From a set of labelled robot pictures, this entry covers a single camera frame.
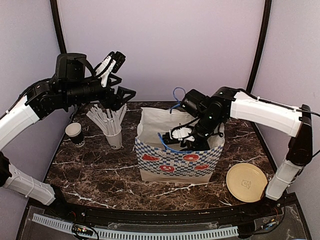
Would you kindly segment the blue checkered paper bag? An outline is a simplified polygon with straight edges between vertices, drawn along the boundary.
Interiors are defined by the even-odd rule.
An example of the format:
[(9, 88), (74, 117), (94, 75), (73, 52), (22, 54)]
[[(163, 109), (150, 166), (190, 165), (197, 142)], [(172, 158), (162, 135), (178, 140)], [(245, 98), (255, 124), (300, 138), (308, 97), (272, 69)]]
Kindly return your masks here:
[(177, 127), (197, 125), (208, 107), (208, 97), (195, 89), (169, 110), (143, 107), (135, 137), (135, 152), (141, 179), (151, 182), (208, 183), (224, 144), (223, 123), (209, 129), (209, 150), (181, 151), (181, 143), (165, 144), (162, 135)]

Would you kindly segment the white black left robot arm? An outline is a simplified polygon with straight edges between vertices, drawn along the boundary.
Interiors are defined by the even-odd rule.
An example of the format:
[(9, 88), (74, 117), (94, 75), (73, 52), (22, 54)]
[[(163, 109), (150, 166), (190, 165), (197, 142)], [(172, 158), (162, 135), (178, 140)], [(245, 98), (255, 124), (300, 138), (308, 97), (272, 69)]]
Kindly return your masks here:
[[(136, 91), (119, 86), (122, 79), (115, 74), (125, 62), (121, 52), (110, 52), (96, 67), (82, 53), (62, 53), (56, 59), (52, 78), (39, 80), (27, 87), (17, 101), (0, 118), (0, 147), (3, 149), (28, 127), (56, 110), (98, 101), (105, 109), (119, 110)], [(40, 182), (18, 170), (3, 154), (0, 156), (0, 185), (32, 198), (60, 218), (67, 218), (70, 206), (61, 189)]]

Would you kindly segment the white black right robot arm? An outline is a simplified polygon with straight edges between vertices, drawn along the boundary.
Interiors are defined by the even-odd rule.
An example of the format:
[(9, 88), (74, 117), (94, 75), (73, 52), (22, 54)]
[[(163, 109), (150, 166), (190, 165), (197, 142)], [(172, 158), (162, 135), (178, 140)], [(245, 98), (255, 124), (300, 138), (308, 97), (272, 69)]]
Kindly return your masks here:
[(194, 140), (187, 144), (190, 150), (207, 150), (208, 138), (228, 119), (249, 121), (290, 137), (288, 152), (266, 187), (266, 198), (255, 205), (255, 213), (260, 217), (274, 210), (274, 201), (313, 158), (312, 117), (308, 105), (289, 106), (224, 86), (212, 96), (192, 89), (185, 94), (180, 106), (198, 120), (191, 131)]

